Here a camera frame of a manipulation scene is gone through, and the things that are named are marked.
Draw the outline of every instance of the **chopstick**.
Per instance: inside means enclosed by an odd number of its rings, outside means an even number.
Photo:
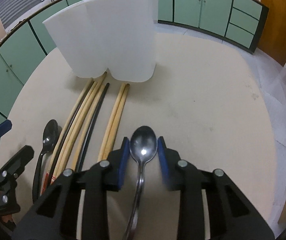
[[[79,110],[79,112],[77,113],[77,116],[72,124],[71,129],[69,130],[69,134],[67,135],[67,139],[65,140],[64,144],[63,144],[63,148],[62,148],[62,154],[60,155],[61,159],[58,161],[55,169],[54,169],[54,173],[53,173],[53,177],[51,180],[51,183],[54,182],[54,180],[63,172],[63,170],[66,167],[67,161],[70,157],[70,152],[73,148],[73,145],[75,143],[75,140],[78,136],[78,133],[83,125],[84,119],[87,115],[87,112],[89,111],[89,108],[94,100],[94,97],[96,96],[102,82],[104,81],[105,77],[107,75],[107,72],[105,72],[100,79],[97,81],[96,86],[94,87],[94,89],[92,90],[92,93],[90,94],[90,92],[87,94],[87,99],[84,100],[84,105],[83,107],[81,107],[81,109]]]
[[[119,104],[118,109],[116,111],[115,118],[113,120],[113,125],[111,127],[111,131],[110,131],[110,134],[109,134],[108,139],[107,139],[107,143],[105,146],[105,150],[104,150],[102,160],[106,160],[107,156],[109,155],[111,150],[113,150],[117,129],[118,129],[119,124],[120,124],[122,112],[124,109],[124,105],[125,105],[125,101],[126,101],[126,97],[127,97],[127,93],[129,91],[129,89],[130,89],[130,84],[126,84],[122,98],[120,100],[120,104]]]
[[[114,103],[110,119],[108,120],[107,128],[105,130],[105,134],[104,134],[104,137],[103,137],[102,145],[101,145],[101,148],[100,148],[100,151],[99,151],[98,162],[100,162],[102,160],[102,158],[103,158],[104,150],[105,150],[106,143],[107,143],[107,139],[108,139],[108,136],[110,134],[110,131],[111,131],[111,128],[112,128],[112,125],[113,125],[113,121],[114,121],[114,118],[115,118],[115,115],[116,115],[116,111],[117,111],[117,109],[119,107],[119,104],[120,104],[120,101],[121,101],[121,98],[122,98],[122,95],[123,95],[123,92],[124,92],[124,89],[125,89],[125,85],[126,85],[125,83],[122,83],[122,85],[120,87],[120,91],[119,91],[119,93],[117,95],[117,98],[116,98],[116,101]]]
[[[83,133],[82,133],[82,140],[80,140],[77,151],[74,155],[74,159],[73,159],[73,164],[72,164],[72,169],[74,171],[81,171],[82,167],[83,167],[83,163],[84,163],[84,158],[87,152],[87,148],[92,136],[92,132],[95,126],[95,122],[96,119],[99,115],[99,111],[101,109],[103,100],[105,98],[105,95],[107,93],[107,90],[109,88],[110,84],[107,83],[105,85],[105,87],[101,87],[99,93],[97,94],[97,97],[95,98],[95,100],[97,100],[97,102],[91,106],[91,110],[89,113],[89,116],[87,117],[87,120],[85,122],[85,126],[83,129]]]
[[[61,134],[58,138],[58,141],[55,145],[55,148],[54,148],[54,151],[53,151],[53,154],[52,154],[52,157],[51,157],[51,160],[48,164],[48,171],[46,173],[46,176],[45,176],[45,179],[44,179],[44,184],[43,184],[43,189],[42,189],[42,193],[46,190],[47,186],[50,185],[50,179],[48,179],[50,177],[50,174],[53,175],[53,172],[54,172],[54,168],[56,166],[56,163],[58,161],[58,158],[59,158],[59,155],[60,155],[60,152],[62,150],[62,147],[63,147],[63,143],[67,137],[67,133],[68,131],[70,130],[70,127],[76,117],[76,114],[78,112],[78,110],[80,109],[85,97],[86,97],[86,93],[90,90],[90,88],[93,86],[93,78],[90,78],[88,80],[88,82],[86,83],[85,87],[83,88],[81,94],[79,95],[78,99],[76,100],[76,103],[75,105],[73,106],[71,112],[70,112],[70,115],[68,116],[65,124],[64,124],[64,127],[61,131]]]

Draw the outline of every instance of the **white plastic container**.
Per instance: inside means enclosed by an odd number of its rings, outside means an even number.
[[[43,24],[79,77],[107,70],[118,80],[144,82],[155,68],[158,0],[83,0]]]

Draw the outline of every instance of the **metal spoon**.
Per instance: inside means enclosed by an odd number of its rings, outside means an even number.
[[[133,133],[130,141],[130,153],[138,163],[138,181],[133,201],[130,219],[128,221],[123,240],[133,239],[138,222],[138,210],[144,185],[144,168],[156,154],[157,140],[154,131],[148,126],[141,126]]]
[[[41,175],[43,156],[46,153],[52,152],[54,150],[55,145],[58,141],[58,137],[59,137],[58,124],[56,120],[52,119],[47,123],[43,132],[43,149],[38,157],[33,180],[33,188],[32,188],[33,203],[35,203],[35,201],[38,199],[40,193],[40,175]]]

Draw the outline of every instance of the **round table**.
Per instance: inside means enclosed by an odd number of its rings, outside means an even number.
[[[247,63],[226,45],[166,33],[156,34],[156,61],[150,80],[131,83],[114,149],[120,148],[124,136],[130,138],[136,128],[148,125],[157,137],[164,136],[168,148],[177,150],[197,168],[223,169],[267,220],[276,181],[274,138],[264,100]],[[35,150],[33,160],[17,179],[16,195],[22,210],[14,215],[16,222],[32,205],[32,181],[44,127],[50,119],[64,125],[86,81],[73,74],[56,48],[33,72],[9,114],[13,128],[1,139],[0,167],[24,145]],[[105,82],[111,85],[84,170],[97,160],[121,85],[110,75]],[[137,164],[130,158],[122,190],[109,192],[107,197],[111,239],[120,239],[124,233],[136,179]],[[178,215],[179,192],[168,192],[162,185],[156,157],[146,166],[136,239],[176,239]]]

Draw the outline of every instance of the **beige tabletop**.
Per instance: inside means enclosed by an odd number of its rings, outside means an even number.
[[[276,181],[273,131],[260,89],[251,71],[231,47],[178,34],[156,35],[153,77],[131,83],[114,149],[123,137],[148,125],[164,136],[167,147],[197,168],[223,169],[267,220]],[[32,205],[31,188],[42,134],[56,119],[63,126],[87,79],[76,77],[58,49],[33,72],[10,114],[10,132],[0,142],[0,167],[21,147],[35,156],[18,178],[19,221]],[[110,88],[90,141],[83,169],[93,165],[121,82],[108,76]],[[125,184],[108,193],[111,239],[120,239],[131,211],[137,165],[130,159]],[[135,239],[176,239],[179,192],[162,185],[158,158],[146,166],[146,184]]]

